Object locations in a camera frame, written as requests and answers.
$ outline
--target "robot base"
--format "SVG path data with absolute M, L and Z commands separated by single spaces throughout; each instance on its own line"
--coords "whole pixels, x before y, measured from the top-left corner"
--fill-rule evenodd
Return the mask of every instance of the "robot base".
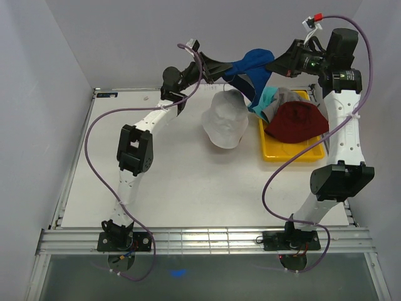
M 286 222 L 284 231 L 263 231 L 263 249 L 265 251 L 299 250 L 308 245 L 309 251 L 321 249 L 316 231 L 301 231 L 294 228 L 294 223 Z
M 133 232 L 132 233 L 133 243 L 137 245 L 135 252 L 149 252 L 152 249 L 152 239 L 146 232 Z M 121 247 L 117 247 L 113 241 L 110 241 L 110 237 L 105 233 L 99 234 L 98 246 L 96 248 L 99 252 L 128 252 Z

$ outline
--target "glass panel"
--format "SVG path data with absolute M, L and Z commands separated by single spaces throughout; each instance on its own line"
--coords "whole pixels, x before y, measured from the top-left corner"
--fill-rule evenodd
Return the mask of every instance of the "glass panel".
M 127 274 L 143 275 L 151 259 L 137 255 Z M 257 267 L 281 268 L 276 255 L 158 256 L 139 283 L 92 264 L 107 267 L 107 256 L 53 255 L 40 300 L 378 300 L 363 254 L 328 254 L 298 275 Z

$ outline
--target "yellow tray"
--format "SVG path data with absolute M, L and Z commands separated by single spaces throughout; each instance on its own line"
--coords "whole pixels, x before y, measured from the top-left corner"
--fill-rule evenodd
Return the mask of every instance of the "yellow tray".
M 294 90 L 301 97 L 310 100 L 308 93 L 304 90 Z M 264 132 L 264 129 L 268 126 L 268 124 L 263 120 L 259 119 L 259 132 L 261 136 L 261 144 L 262 144 L 262 154 L 263 159 L 269 162 L 283 162 L 288 161 L 292 157 L 294 157 L 297 153 L 306 149 L 309 145 L 314 144 L 316 141 L 320 140 L 320 136 L 316 136 L 307 141 L 295 144 L 282 143 L 277 139 L 269 136 Z M 312 148 L 307 153 L 303 154 L 299 157 L 296 162 L 313 162 L 320 160 L 325 157 L 325 152 L 323 150 L 323 145 L 319 144 L 318 146 Z

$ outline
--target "white bucket hat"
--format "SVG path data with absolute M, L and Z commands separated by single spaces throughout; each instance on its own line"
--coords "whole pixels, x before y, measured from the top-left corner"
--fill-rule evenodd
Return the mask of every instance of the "white bucket hat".
M 235 148 L 248 126 L 248 109 L 241 92 L 217 92 L 211 108 L 202 114 L 202 125 L 213 144 L 222 149 Z

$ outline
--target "white wall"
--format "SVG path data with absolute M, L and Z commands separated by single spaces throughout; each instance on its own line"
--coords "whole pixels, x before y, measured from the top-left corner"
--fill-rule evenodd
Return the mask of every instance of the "white wall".
M 160 86 L 164 68 L 185 68 L 190 56 L 176 44 L 190 38 L 215 60 L 240 60 L 253 48 L 278 56 L 306 36 L 306 17 L 320 11 L 352 17 L 362 0 L 46 1 L 91 86 L 128 88 Z M 275 76 L 270 84 L 315 81 Z
M 91 88 L 44 0 L 0 0 L 0 300 L 23 300 Z
M 363 0 L 355 21 L 373 51 L 373 90 L 361 111 L 360 136 L 367 164 L 375 167 L 376 175 L 350 204 L 357 221 L 370 228 L 392 299 L 401 300 L 401 3 Z M 362 42 L 355 56 L 355 67 L 367 76 Z

